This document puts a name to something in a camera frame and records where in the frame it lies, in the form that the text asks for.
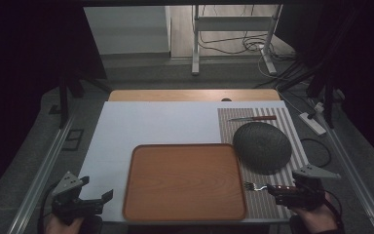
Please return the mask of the round dark woven placemat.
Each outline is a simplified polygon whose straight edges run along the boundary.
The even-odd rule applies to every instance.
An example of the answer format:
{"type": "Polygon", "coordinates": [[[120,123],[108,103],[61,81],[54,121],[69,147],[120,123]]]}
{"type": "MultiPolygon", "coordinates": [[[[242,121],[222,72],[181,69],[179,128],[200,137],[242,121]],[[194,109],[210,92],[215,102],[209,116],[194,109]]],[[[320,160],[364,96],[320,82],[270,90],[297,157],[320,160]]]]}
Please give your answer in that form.
{"type": "Polygon", "coordinates": [[[292,147],[278,128],[260,122],[246,123],[234,133],[233,146],[241,162],[260,175],[272,175],[290,161],[292,147]]]}

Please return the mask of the black tripod stand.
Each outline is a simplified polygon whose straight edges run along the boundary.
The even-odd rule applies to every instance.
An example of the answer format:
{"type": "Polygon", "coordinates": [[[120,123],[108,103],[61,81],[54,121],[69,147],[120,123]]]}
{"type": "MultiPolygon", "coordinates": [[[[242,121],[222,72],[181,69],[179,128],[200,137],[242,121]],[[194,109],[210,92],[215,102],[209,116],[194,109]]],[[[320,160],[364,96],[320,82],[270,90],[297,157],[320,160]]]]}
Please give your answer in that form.
{"type": "Polygon", "coordinates": [[[334,128],[332,120],[332,109],[334,103],[334,77],[335,69],[332,67],[332,63],[329,59],[324,59],[316,66],[308,69],[296,78],[286,81],[284,84],[277,86],[277,91],[279,93],[284,92],[291,87],[307,80],[308,78],[313,78],[313,81],[308,86],[306,91],[309,98],[317,98],[321,91],[324,91],[324,120],[330,129],[334,128]]]}

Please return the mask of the person's left hand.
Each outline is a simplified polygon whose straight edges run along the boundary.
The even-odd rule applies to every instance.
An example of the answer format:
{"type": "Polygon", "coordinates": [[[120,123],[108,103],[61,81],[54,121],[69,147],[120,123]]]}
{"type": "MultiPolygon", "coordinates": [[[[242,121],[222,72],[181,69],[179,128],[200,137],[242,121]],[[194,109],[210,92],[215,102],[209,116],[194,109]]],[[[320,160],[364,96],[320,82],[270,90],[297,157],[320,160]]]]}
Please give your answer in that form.
{"type": "Polygon", "coordinates": [[[80,228],[84,222],[82,217],[75,218],[70,225],[64,224],[54,214],[50,218],[44,228],[45,234],[79,234],[80,228]]]}

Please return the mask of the fork with brown handle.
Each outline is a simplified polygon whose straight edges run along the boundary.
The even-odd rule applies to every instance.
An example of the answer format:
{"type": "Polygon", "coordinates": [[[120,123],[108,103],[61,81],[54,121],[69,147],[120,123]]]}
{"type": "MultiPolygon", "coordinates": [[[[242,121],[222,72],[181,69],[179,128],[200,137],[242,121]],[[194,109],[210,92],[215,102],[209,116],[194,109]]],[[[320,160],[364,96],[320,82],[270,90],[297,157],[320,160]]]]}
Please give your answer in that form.
{"type": "Polygon", "coordinates": [[[295,190],[294,186],[287,186],[287,185],[271,185],[271,184],[263,184],[263,185],[257,185],[253,182],[245,181],[243,183],[243,187],[246,190],[250,191],[262,191],[262,190],[268,190],[268,191],[285,191],[285,190],[295,190]]]}

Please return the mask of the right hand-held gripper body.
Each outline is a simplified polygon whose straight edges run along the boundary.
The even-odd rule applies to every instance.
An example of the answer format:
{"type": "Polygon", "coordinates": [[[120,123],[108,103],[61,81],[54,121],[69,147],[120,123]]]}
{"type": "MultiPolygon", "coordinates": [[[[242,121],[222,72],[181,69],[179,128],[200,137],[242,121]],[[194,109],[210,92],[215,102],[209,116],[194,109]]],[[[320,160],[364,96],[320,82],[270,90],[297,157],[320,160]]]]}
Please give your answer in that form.
{"type": "Polygon", "coordinates": [[[314,165],[306,165],[292,172],[296,185],[296,198],[291,207],[314,210],[324,204],[322,179],[340,179],[341,176],[314,165]]]}

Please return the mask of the brown wooden tray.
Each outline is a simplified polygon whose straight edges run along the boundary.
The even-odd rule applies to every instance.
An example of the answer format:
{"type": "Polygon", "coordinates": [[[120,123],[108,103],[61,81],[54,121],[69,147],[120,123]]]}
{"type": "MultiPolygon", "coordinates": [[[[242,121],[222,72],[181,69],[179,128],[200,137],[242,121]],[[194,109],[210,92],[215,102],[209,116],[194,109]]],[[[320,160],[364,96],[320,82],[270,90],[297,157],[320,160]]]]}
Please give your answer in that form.
{"type": "Polygon", "coordinates": [[[151,144],[133,150],[125,219],[218,221],[245,215],[241,169],[232,145],[151,144]]]}

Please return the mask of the person's right hand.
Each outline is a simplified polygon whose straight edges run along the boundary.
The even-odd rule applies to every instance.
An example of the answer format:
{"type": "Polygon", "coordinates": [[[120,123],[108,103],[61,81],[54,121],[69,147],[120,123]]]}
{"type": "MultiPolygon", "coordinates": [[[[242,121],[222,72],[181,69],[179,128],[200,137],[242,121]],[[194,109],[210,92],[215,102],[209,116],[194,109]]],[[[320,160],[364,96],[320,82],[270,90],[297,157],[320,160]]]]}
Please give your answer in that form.
{"type": "Polygon", "coordinates": [[[294,212],[289,221],[292,234],[339,234],[336,217],[326,205],[311,211],[303,208],[291,210],[294,212]]]}

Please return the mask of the white table cover sheet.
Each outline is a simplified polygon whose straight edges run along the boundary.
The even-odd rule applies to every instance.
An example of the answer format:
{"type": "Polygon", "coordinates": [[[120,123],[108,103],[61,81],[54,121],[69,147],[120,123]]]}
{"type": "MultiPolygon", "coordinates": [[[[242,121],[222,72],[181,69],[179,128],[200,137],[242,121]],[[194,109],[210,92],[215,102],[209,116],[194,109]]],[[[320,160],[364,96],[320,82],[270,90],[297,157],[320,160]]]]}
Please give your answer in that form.
{"type": "Polygon", "coordinates": [[[107,101],[81,168],[80,175],[91,178],[81,197],[92,198],[112,189],[113,199],[104,206],[102,218],[123,222],[133,149],[153,143],[219,143],[221,108],[248,108],[254,116],[275,115],[272,124],[292,136],[293,123],[282,101],[107,101]]]}

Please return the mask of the white power strip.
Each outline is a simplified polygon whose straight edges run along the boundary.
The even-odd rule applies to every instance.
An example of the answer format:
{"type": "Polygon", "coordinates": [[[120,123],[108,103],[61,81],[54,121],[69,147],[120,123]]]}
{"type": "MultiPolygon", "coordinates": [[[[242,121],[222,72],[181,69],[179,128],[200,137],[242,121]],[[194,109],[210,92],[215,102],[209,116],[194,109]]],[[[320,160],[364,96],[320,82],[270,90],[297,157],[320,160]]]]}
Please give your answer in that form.
{"type": "Polygon", "coordinates": [[[307,112],[301,113],[299,118],[317,135],[322,136],[326,133],[326,129],[320,125],[314,118],[312,114],[307,112]]]}

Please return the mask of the striped rectangular placemat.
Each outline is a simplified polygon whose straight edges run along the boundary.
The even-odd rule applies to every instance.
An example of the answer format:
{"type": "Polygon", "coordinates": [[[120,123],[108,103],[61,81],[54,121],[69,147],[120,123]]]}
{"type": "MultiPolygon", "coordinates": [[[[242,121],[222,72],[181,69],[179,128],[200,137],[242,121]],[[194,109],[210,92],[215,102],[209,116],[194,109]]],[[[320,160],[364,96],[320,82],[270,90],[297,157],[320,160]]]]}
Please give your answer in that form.
{"type": "MultiPolygon", "coordinates": [[[[245,182],[253,182],[256,185],[288,185],[293,186],[292,172],[309,163],[305,150],[299,136],[294,128],[293,121],[286,107],[245,107],[245,108],[218,108],[219,129],[223,143],[233,143],[235,131],[245,121],[232,121],[232,118],[246,116],[275,115],[276,120],[267,120],[267,123],[280,129],[289,139],[292,155],[287,165],[273,175],[259,175],[252,172],[243,163],[241,165],[242,178],[245,182]]],[[[255,221],[256,219],[269,219],[271,222],[287,222],[292,212],[276,204],[275,198],[267,190],[244,191],[247,212],[245,219],[255,221]]]]}

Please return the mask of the white wall panel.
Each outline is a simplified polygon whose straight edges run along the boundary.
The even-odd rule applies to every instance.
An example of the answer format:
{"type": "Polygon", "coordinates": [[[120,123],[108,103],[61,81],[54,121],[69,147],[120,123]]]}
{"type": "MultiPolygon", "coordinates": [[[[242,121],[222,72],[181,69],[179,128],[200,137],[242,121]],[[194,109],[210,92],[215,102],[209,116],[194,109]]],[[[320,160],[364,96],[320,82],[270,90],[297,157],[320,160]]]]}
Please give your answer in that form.
{"type": "Polygon", "coordinates": [[[84,12],[102,55],[170,51],[167,6],[86,7],[84,12]]]}

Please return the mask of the metal floor rail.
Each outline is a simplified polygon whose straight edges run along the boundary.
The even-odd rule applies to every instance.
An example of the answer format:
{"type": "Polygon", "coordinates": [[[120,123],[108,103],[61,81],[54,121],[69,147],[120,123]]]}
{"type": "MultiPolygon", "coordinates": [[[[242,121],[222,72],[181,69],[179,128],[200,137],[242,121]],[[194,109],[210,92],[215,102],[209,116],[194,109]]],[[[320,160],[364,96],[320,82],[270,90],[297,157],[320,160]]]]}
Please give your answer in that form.
{"type": "Polygon", "coordinates": [[[75,118],[76,114],[71,113],[63,127],[57,129],[56,136],[51,141],[50,147],[45,151],[43,161],[18,208],[7,234],[23,234],[26,229],[75,118]]]}
{"type": "Polygon", "coordinates": [[[345,199],[347,232],[374,234],[374,148],[342,110],[336,108],[336,112],[333,128],[323,113],[317,119],[327,130],[325,138],[355,192],[353,199],[345,199]]]}

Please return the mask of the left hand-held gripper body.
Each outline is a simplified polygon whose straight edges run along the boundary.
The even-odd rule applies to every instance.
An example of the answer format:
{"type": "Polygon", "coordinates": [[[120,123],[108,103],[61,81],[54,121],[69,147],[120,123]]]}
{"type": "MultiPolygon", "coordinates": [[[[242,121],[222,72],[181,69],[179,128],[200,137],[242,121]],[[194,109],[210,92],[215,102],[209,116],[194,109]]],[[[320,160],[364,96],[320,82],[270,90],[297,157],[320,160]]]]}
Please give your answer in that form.
{"type": "Polygon", "coordinates": [[[52,192],[52,213],[64,224],[70,225],[75,218],[100,215],[103,210],[101,198],[82,200],[80,178],[67,172],[52,192]]]}

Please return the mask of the white metal desk frame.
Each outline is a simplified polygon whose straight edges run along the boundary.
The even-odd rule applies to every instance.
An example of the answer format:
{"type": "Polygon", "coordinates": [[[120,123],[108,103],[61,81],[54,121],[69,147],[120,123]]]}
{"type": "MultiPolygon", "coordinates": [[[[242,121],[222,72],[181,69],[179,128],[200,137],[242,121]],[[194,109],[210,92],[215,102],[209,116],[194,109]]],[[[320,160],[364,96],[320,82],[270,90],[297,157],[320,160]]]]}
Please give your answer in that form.
{"type": "Polygon", "coordinates": [[[271,53],[269,52],[272,38],[277,26],[281,12],[281,5],[277,5],[270,17],[259,16],[200,16],[200,6],[192,6],[192,26],[193,26],[193,49],[192,49],[192,74],[200,73],[200,50],[199,38],[202,31],[256,31],[266,32],[266,39],[263,45],[258,46],[261,58],[265,62],[270,75],[276,75],[277,70],[273,64],[271,53]]]}

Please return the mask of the black floor socket plate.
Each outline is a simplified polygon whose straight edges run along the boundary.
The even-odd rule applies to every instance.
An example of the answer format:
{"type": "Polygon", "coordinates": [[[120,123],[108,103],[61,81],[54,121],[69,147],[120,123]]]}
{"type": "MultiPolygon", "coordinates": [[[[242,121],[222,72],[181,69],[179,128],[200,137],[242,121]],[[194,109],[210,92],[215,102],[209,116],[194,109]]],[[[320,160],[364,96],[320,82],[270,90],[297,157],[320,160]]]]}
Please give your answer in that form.
{"type": "Polygon", "coordinates": [[[62,151],[77,151],[83,139],[84,129],[71,129],[64,141],[62,151]]]}

